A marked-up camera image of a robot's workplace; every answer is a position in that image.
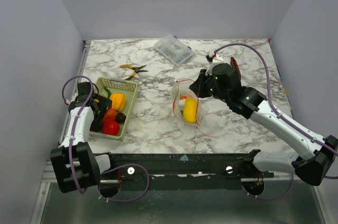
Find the clear zip top bag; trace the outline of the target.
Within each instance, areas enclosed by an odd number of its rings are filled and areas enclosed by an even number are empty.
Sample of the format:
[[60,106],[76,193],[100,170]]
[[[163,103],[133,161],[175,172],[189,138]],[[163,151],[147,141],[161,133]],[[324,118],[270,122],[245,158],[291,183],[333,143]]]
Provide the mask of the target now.
[[179,121],[200,126],[201,108],[199,98],[190,89],[190,85],[194,81],[192,79],[174,79],[171,90],[173,99],[172,112]]

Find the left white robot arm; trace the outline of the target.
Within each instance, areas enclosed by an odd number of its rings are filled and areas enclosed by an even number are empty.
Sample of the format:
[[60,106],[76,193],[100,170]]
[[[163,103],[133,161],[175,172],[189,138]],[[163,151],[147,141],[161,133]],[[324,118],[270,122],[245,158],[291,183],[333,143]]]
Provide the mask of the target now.
[[89,132],[102,128],[111,101],[95,93],[91,82],[78,83],[77,90],[75,100],[66,102],[70,115],[68,130],[61,145],[51,151],[50,160],[60,191],[77,190],[83,194],[88,187],[100,184],[101,175],[112,179],[117,166],[109,154],[95,156],[88,143]]

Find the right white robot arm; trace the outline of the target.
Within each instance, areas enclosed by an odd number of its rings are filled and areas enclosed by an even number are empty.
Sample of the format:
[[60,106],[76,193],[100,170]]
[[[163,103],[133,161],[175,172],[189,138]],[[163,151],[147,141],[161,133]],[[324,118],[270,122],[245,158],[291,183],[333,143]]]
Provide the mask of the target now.
[[189,89],[198,98],[226,103],[234,113],[260,124],[294,150],[290,154],[257,153],[243,164],[246,176],[277,171],[295,174],[313,186],[321,184],[337,155],[336,137],[324,137],[281,113],[260,91],[243,86],[237,70],[227,63],[214,66],[211,73],[202,69]]

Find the yellow toy squash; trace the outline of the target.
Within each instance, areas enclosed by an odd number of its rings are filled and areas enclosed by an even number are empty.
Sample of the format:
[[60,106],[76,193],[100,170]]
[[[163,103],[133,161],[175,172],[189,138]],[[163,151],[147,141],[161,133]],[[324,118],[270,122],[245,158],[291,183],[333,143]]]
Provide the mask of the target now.
[[198,103],[194,98],[187,97],[183,109],[183,118],[187,123],[196,123],[196,112],[198,109]]

